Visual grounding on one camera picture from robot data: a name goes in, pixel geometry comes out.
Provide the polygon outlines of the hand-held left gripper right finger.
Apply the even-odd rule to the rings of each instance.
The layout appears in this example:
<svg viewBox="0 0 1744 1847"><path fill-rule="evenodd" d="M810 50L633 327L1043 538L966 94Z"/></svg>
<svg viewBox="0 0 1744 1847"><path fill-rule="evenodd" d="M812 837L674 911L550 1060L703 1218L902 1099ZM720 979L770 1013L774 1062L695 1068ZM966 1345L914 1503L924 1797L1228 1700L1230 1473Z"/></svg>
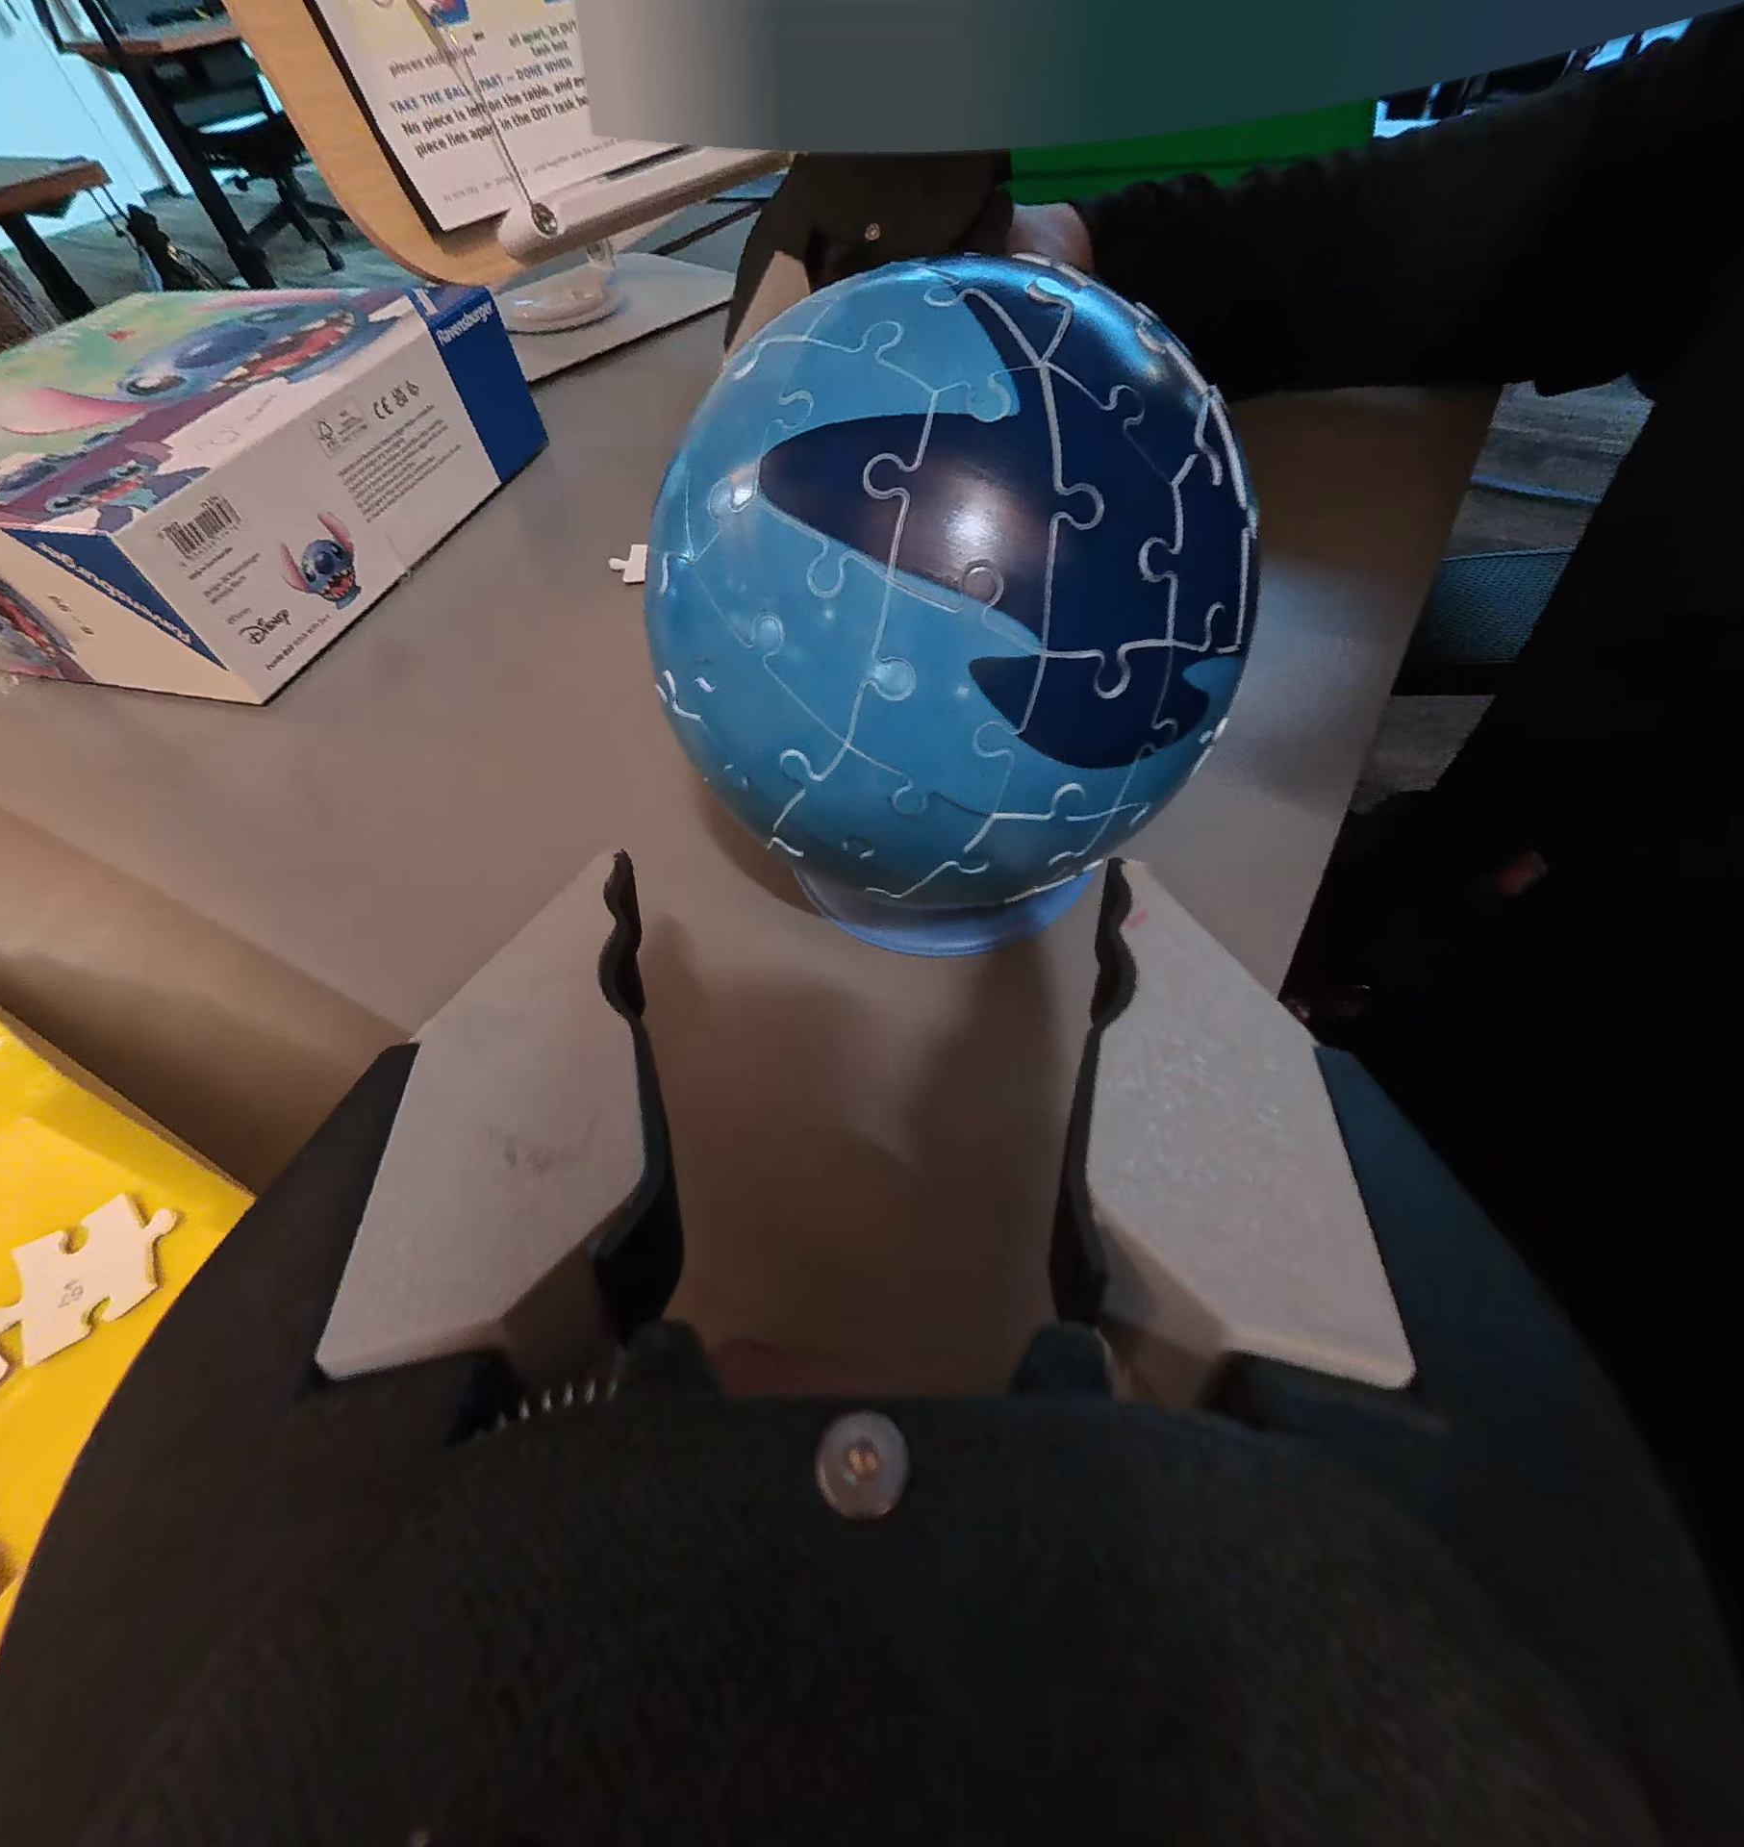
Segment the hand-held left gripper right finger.
<svg viewBox="0 0 1744 1847"><path fill-rule="evenodd" d="M1397 1392L1417 1362L1308 1028L1140 859L1101 884L1050 1236L1064 1320L1144 1392L1243 1361Z"/></svg>

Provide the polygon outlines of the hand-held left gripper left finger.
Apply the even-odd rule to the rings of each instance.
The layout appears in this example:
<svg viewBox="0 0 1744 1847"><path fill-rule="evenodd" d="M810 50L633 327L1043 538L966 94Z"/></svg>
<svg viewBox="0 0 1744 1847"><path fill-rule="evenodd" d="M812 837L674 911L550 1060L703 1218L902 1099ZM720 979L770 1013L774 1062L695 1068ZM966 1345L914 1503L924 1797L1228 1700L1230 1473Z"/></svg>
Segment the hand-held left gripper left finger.
<svg viewBox="0 0 1744 1847"><path fill-rule="evenodd" d="M628 854L602 851L418 1028L316 1351L328 1377L494 1353L604 1370L684 1228Z"/></svg>

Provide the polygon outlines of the blue puzzle ball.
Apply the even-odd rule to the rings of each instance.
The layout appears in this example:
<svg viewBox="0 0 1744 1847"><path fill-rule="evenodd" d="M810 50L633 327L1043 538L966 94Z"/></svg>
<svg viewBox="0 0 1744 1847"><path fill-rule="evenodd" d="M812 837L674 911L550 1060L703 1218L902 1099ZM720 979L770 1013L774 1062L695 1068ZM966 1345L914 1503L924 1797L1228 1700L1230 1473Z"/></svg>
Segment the blue puzzle ball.
<svg viewBox="0 0 1744 1847"><path fill-rule="evenodd" d="M1258 501L1154 311L1033 258L884 265L725 358L653 505L658 697L874 946L1044 930L1194 775L1246 670Z"/></svg>

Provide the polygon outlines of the person's right forearm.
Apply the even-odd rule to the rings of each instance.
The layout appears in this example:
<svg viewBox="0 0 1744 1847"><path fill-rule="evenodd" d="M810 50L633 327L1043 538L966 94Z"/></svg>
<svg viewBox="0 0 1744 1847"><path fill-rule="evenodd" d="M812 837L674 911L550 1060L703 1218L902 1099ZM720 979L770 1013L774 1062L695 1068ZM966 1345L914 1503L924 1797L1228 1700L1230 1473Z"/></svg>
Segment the person's right forearm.
<svg viewBox="0 0 1744 1847"><path fill-rule="evenodd" d="M1397 141L1077 206L1232 399L1744 382L1744 5Z"/></svg>

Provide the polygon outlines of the white blue puzzle box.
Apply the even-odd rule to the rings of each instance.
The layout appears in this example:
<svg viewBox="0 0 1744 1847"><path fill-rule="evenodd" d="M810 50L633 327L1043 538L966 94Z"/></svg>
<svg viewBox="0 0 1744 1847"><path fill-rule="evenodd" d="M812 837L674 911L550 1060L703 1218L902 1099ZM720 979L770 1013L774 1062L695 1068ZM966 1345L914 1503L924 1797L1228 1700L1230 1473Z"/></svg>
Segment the white blue puzzle box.
<svg viewBox="0 0 1744 1847"><path fill-rule="evenodd" d="M489 289L122 296L0 355L0 674L265 702L545 443Z"/></svg>

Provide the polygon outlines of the white clip rod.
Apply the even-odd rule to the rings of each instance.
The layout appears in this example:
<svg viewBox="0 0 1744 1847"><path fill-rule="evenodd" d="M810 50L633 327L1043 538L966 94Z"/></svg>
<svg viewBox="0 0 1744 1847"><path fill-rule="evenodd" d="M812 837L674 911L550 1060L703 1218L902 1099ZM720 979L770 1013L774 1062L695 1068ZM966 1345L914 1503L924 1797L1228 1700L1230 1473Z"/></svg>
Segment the white clip rod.
<svg viewBox="0 0 1744 1847"><path fill-rule="evenodd" d="M611 173L540 179L500 219L497 241L515 265L533 267L774 173L788 159L785 151L677 147Z"/></svg>

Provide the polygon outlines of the green plastic bin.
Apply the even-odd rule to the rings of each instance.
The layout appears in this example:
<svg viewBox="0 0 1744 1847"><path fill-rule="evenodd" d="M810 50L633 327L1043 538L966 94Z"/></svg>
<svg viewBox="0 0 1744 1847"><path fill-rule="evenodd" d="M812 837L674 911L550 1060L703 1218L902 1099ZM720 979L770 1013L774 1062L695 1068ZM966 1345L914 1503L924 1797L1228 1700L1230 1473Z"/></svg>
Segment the green plastic bin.
<svg viewBox="0 0 1744 1847"><path fill-rule="evenodd" d="M1374 136L1377 114L1379 100L1365 98L1223 127L1021 149L1010 155L1007 184L1021 205L1097 197L1182 175L1228 184L1251 171L1363 147Z"/></svg>

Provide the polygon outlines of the printed instruction sheet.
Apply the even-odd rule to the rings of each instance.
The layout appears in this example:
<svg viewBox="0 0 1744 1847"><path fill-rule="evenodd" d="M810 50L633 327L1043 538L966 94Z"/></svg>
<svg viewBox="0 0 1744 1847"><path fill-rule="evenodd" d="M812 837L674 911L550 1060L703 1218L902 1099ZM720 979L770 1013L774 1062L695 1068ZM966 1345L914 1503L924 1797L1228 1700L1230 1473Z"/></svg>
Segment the printed instruction sheet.
<svg viewBox="0 0 1744 1847"><path fill-rule="evenodd" d="M505 214L592 161L568 1L313 1L377 147L441 231Z"/></svg>

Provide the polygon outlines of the yellow plastic bin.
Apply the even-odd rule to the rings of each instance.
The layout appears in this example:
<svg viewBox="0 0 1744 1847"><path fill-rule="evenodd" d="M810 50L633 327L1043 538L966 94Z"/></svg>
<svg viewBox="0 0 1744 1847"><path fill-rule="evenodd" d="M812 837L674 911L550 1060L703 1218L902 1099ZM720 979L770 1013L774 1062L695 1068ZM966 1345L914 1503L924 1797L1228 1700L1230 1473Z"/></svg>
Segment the yellow plastic bin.
<svg viewBox="0 0 1744 1847"><path fill-rule="evenodd" d="M182 1215L159 1241L159 1289L31 1368L20 1364L18 1332L0 1337L11 1362L0 1383L0 1478L29 1491L25 1534L14 1554L23 1563L17 1602L56 1498L109 1399L160 1318L246 1213L251 1196L0 1010L0 1304L17 1297L9 1255L17 1244L53 1232L78 1238L80 1219L116 1193L132 1196L143 1215L159 1208Z"/></svg>

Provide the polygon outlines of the curved wooden sheet holder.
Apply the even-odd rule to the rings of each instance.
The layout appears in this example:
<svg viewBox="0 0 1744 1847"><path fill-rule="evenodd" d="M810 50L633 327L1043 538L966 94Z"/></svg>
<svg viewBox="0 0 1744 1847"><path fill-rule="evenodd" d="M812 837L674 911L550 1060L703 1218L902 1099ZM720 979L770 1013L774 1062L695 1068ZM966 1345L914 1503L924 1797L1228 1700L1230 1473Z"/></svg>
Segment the curved wooden sheet holder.
<svg viewBox="0 0 1744 1847"><path fill-rule="evenodd" d="M529 269L515 265L497 241L499 222L509 211L452 231L432 229L423 220L398 173L377 147L309 3L232 1L230 11L238 34L259 60L265 79L278 90L292 127L302 133L311 162L358 229L395 262L445 283L500 284ZM582 32L580 56L586 83ZM623 141L611 135L609 117L590 110L589 87L586 114L589 127L600 141L594 159L540 179L611 173L631 159L695 147L674 141Z"/></svg>

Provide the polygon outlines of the grey fabric chair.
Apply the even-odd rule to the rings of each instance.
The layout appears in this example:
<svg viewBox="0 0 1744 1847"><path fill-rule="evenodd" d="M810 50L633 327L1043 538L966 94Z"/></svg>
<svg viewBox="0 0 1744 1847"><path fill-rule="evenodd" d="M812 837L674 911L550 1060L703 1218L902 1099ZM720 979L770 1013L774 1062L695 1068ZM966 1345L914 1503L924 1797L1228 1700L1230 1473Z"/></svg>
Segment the grey fabric chair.
<svg viewBox="0 0 1744 1847"><path fill-rule="evenodd" d="M1397 697L1490 697L1574 552L1522 549L1442 560L1399 666Z"/></svg>

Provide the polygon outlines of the black office chair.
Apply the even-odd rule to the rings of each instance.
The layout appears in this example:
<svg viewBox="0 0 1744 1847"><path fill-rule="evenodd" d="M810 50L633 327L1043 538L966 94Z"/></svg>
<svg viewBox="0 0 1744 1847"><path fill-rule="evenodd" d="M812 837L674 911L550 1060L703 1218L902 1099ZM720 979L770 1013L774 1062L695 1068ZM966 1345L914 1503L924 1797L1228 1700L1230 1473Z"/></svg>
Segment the black office chair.
<svg viewBox="0 0 1744 1847"><path fill-rule="evenodd" d="M300 173L305 169L305 144L287 117L270 104L262 82L243 82L197 94L175 104L193 152L220 176L248 192L251 183L270 184L278 203L254 224L248 241L259 251L285 231L316 245L331 270L346 269L337 243L352 229L341 206L307 197Z"/></svg>

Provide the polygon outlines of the wooden table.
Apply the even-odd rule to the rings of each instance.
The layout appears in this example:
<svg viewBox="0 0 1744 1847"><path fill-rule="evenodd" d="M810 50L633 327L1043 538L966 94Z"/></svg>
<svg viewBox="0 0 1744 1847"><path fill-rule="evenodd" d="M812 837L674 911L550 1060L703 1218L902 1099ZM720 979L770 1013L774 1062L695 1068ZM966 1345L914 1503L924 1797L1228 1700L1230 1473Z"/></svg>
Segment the wooden table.
<svg viewBox="0 0 1744 1847"><path fill-rule="evenodd" d="M84 157L0 157L0 229L60 320L78 320L96 304L31 220L60 219L75 197L110 183L107 169Z"/></svg>

